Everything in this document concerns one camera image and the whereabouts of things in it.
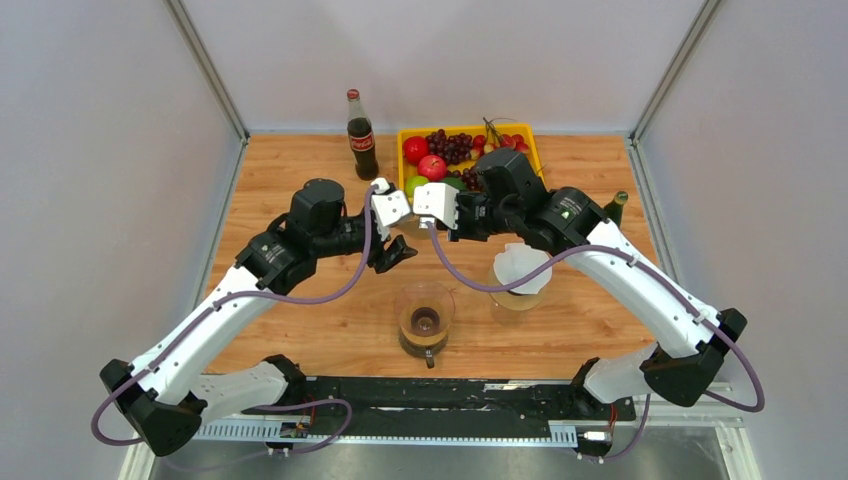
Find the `glass cola bottle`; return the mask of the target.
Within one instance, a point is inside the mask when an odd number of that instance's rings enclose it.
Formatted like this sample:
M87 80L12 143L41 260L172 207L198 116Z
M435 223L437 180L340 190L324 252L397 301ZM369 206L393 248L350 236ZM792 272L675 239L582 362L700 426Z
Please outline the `glass cola bottle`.
M355 172L362 180L374 180L379 174L373 127L361 102L358 89L346 92L348 100L347 136L354 155Z

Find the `clear glass dripper cone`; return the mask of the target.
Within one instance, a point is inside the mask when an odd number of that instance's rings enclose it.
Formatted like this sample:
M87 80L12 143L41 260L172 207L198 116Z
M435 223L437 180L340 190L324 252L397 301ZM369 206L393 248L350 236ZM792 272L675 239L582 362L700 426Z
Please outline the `clear glass dripper cone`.
M425 337L449 331L455 314L455 301L441 283L424 281L402 287L395 299L395 317L400 330L423 344Z

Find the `light green apple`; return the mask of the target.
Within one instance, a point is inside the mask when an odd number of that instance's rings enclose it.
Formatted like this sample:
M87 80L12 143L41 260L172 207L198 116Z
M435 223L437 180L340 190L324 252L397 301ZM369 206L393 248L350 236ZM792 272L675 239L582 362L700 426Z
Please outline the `light green apple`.
M411 176L405 182L404 192L405 192L407 197L413 197L416 188L418 188L420 186L424 186L429 182L430 182L430 180L428 178L424 177L424 176L421 176L421 175Z

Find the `dark grape bunch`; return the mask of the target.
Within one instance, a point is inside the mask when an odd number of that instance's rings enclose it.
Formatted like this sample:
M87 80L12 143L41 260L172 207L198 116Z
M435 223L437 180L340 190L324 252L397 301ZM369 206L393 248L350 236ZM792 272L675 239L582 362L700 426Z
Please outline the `dark grape bunch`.
M482 190L478 172L475 167L457 171L456 176L468 191L480 192Z

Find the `red cherries bunch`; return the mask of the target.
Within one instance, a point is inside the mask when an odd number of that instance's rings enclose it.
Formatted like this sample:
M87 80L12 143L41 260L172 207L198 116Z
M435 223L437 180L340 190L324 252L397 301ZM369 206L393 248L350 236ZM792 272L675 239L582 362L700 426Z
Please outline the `red cherries bunch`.
M477 161L497 149L509 149L526 155L535 152L532 127L505 118L486 118L471 135L469 158Z

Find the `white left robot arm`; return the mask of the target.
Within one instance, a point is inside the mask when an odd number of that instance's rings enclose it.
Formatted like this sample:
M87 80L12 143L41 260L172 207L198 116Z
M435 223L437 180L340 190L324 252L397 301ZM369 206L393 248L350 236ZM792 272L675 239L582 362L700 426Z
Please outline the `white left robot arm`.
M202 426L244 410L297 412L306 399L304 376L286 357L222 375L208 373L208 364L256 318L291 302L320 259L355 254L358 273L383 273L412 258L415 250L390 233L411 214L406 194L382 178L370 184L356 215L348 214L338 182L307 181L288 211L249 240L213 291L163 340L101 369L107 404L159 457L178 451Z

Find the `yellow plastic fruit tray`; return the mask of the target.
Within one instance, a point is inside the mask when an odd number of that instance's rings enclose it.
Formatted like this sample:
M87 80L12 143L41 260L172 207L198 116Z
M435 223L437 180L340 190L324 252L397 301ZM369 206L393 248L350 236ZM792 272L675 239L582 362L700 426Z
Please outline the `yellow plastic fruit tray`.
M399 133L397 134L397 151L398 151L398 168L397 168L397 171L398 171L398 184L403 188L403 191L404 191L404 186L405 186L406 180L411 176L419 175L418 172L417 172L417 166L408 164L406 162L404 156L403 156L402 144L403 144L405 139L412 137L412 136L425 137L425 136L429 135L431 132L437 131L437 130L440 130L440 129L444 129L448 134L456 134L456 133L460 133L460 132L467 132L467 133L473 134L474 131L477 130L478 128L480 128L481 126L482 126L482 123L478 124L478 125L466 125L466 126L421 127L421 128L412 128L412 129L403 129L403 130L399 131ZM532 156L530 158L528 158L526 155L525 156L527 157L528 161L530 162L532 169L533 169L533 172L537 176L543 177L544 176L544 166L540 163L540 160L539 160L539 157L538 157L538 152L537 152L536 145L535 145L535 140L534 140L534 150L535 150L535 152L532 154ZM463 163L460 163L459 165L447 165L448 173L447 173L446 177L449 177L449 176L457 177L456 176L457 171L462 171L463 169L475 167L476 163L479 160L472 161L472 162L463 162Z

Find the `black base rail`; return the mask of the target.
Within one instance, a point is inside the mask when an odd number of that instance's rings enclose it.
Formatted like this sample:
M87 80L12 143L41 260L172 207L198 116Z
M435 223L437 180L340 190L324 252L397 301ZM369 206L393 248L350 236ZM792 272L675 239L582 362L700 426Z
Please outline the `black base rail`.
M630 398L611 405L568 382L385 377L308 377L274 407L292 407L300 438L410 442L611 444L609 426L636 417Z

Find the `green champagne bottle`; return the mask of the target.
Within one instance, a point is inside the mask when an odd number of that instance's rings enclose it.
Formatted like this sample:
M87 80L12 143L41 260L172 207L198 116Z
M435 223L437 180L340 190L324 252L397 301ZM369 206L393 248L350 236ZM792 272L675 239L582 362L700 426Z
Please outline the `green champagne bottle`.
M622 225L624 207L628 200L629 194L626 191L618 191L603 207L608 219L617 227Z

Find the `white paper coffee filter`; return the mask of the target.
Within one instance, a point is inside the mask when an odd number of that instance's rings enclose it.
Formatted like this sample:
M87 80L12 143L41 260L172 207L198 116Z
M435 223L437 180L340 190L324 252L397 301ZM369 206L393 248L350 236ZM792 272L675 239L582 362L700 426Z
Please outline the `white paper coffee filter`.
M533 249L523 243L506 244L504 250L494 257L493 274L498 284L514 283L545 264L550 256L541 250ZM547 268L526 283L510 290L510 293L526 296L539 294L550 282L553 274Z

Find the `dark green lime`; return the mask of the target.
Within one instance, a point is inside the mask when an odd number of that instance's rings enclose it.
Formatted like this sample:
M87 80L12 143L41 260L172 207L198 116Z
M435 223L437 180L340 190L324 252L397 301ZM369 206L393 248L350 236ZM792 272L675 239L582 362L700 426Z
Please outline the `dark green lime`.
M465 184L465 182L459 177L453 177L453 176L445 177L441 180L441 183L449 185L449 186L455 188L456 190L458 190L460 192L464 192L464 191L468 190L468 187Z

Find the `pink red apple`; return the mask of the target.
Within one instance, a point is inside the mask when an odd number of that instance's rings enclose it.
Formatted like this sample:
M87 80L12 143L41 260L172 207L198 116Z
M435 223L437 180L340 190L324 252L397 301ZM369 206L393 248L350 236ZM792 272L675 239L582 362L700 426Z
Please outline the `pink red apple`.
M417 164L417 172L429 182L439 182L447 176L446 162L438 155L424 156Z

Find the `purple grape bunch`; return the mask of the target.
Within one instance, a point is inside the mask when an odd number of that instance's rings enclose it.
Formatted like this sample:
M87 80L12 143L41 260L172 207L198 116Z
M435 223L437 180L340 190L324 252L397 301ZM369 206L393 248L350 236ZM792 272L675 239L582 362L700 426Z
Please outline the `purple grape bunch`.
M448 134L444 129L424 137L428 152L439 156L447 165L477 161L483 155L487 138L482 134L467 132Z

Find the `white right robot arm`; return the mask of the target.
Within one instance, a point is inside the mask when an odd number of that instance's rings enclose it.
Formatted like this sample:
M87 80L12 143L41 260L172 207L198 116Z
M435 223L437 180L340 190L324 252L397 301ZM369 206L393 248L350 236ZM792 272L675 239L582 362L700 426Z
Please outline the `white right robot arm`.
M657 394L681 407L719 397L709 387L727 353L738 350L735 343L748 324L742 312L719 310L676 284L586 193L547 189L525 154L497 149L473 171L482 190L455 195L449 240L513 233L594 280L654 337L654 345L635 353L584 363L570 392L577 413L596 417L634 395Z

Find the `clear glass server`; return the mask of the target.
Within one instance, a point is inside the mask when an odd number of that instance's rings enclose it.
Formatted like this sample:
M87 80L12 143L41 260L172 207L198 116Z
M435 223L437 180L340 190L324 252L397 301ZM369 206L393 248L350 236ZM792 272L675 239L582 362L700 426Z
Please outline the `clear glass server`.
M519 327L528 317L527 310L513 310L501 304L493 304L490 307L490 314L495 322L505 327Z

